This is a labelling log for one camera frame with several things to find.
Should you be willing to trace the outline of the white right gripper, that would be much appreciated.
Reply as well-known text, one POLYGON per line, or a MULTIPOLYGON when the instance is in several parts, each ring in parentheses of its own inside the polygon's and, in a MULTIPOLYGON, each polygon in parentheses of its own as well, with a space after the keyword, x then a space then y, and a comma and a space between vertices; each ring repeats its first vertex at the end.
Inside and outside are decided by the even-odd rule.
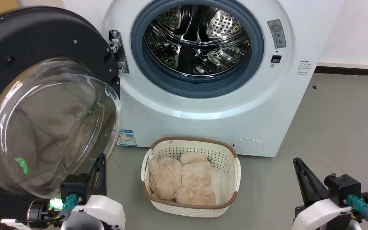
POLYGON ((327 199, 328 189, 301 158, 294 158, 293 165, 303 205, 308 208, 297 215, 292 224, 292 230, 316 230, 342 212, 351 210, 350 206, 340 208, 332 200, 327 199))

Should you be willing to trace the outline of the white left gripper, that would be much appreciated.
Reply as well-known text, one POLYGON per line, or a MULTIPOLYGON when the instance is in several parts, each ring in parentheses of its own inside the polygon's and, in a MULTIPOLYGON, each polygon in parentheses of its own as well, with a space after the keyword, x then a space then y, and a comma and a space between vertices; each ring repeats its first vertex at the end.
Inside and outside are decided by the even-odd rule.
POLYGON ((76 205, 61 230, 126 230, 123 206, 107 197, 106 155, 102 153, 91 168, 92 195, 86 204, 76 205))

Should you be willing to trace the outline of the black washer door glass bowl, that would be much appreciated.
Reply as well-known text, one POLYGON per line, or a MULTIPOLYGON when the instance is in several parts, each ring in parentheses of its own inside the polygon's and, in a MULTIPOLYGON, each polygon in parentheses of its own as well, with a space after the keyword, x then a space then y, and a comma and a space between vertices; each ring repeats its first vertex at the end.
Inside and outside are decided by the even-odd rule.
POLYGON ((60 197, 70 174, 89 173, 116 146, 118 64, 109 42, 66 9, 0 14, 0 190, 60 197))

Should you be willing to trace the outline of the white front-load washing machine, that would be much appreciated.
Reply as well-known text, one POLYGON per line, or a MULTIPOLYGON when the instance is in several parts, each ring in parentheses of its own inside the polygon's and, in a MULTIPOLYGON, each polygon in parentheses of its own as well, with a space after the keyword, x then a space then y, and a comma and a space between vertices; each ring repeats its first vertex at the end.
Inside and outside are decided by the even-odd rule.
POLYGON ((140 11, 152 0, 62 0, 65 9, 94 25, 109 42, 119 30, 130 72, 120 77, 120 129, 132 130, 137 147, 163 137, 224 142, 236 153, 275 157, 301 103, 344 0, 238 0, 257 17, 265 51, 256 74, 232 93, 187 98, 162 90, 139 70, 130 45, 140 11), (280 19, 286 48, 274 47, 267 24, 280 19), (278 64, 273 55, 281 55, 278 64))

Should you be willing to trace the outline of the metal washer door hinge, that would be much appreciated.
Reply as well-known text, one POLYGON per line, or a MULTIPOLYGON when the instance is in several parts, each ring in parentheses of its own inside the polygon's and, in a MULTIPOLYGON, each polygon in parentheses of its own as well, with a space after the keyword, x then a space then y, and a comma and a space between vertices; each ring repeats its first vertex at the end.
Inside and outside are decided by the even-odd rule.
POLYGON ((109 31, 109 45, 111 54, 114 55, 118 65, 118 75, 128 74, 130 72, 127 56, 124 48, 124 42, 119 30, 109 31))

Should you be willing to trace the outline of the blue QR code label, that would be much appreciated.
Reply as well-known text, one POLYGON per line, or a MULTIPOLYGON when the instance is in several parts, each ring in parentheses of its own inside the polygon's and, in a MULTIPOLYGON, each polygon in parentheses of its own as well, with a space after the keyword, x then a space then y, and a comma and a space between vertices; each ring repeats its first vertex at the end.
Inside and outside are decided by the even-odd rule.
POLYGON ((120 146, 133 146, 137 147, 137 142, 132 130, 120 129, 117 144, 120 146))

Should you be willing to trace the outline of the beige fluffy plush toy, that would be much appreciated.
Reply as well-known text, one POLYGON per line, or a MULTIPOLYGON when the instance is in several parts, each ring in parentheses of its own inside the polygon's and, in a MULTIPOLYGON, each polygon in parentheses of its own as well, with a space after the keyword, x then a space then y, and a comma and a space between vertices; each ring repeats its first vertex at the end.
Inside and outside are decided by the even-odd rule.
POLYGON ((148 160, 149 185, 153 196, 181 205, 214 206, 211 188, 212 164, 197 152, 185 152, 179 159, 160 157, 148 160))

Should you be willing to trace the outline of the white plastic laundry basket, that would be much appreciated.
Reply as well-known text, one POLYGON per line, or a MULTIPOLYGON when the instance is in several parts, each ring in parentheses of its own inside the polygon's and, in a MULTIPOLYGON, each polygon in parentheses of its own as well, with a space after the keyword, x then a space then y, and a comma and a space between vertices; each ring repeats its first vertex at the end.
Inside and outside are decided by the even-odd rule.
POLYGON ((237 197, 241 184, 241 164, 235 150, 224 142, 198 137, 164 137, 155 141, 144 156, 141 184, 143 192, 159 211, 187 217, 216 218, 224 214, 237 197), (160 157, 179 159, 186 152, 200 153, 212 163, 212 188, 217 198, 216 205, 182 205, 152 195, 149 160, 160 157))

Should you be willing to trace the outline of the grey warning sticker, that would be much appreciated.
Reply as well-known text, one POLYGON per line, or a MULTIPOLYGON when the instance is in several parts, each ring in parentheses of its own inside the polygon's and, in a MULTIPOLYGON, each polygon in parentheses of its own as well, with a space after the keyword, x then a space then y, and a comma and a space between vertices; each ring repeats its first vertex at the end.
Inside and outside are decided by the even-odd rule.
POLYGON ((272 34, 274 47, 276 49, 286 48, 285 33, 280 19, 270 20, 267 22, 272 34))

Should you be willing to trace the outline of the steel perforated washer drum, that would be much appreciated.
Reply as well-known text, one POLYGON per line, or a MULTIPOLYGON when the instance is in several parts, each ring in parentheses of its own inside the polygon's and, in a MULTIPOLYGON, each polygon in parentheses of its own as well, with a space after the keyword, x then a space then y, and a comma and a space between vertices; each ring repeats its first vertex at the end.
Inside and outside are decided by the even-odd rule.
POLYGON ((156 16, 143 40, 160 64, 190 77, 213 77, 240 64, 251 49, 241 22, 221 9, 180 5, 156 16))

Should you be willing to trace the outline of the dark wall baseboard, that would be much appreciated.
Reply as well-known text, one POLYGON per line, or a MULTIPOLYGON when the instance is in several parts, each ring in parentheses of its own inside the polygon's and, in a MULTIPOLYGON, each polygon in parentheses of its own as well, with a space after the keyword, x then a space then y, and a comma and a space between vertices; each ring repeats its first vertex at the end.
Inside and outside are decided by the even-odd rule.
POLYGON ((317 66, 315 68, 314 73, 319 73, 319 74, 337 74, 337 75, 368 76, 368 69, 351 68, 351 67, 317 66))

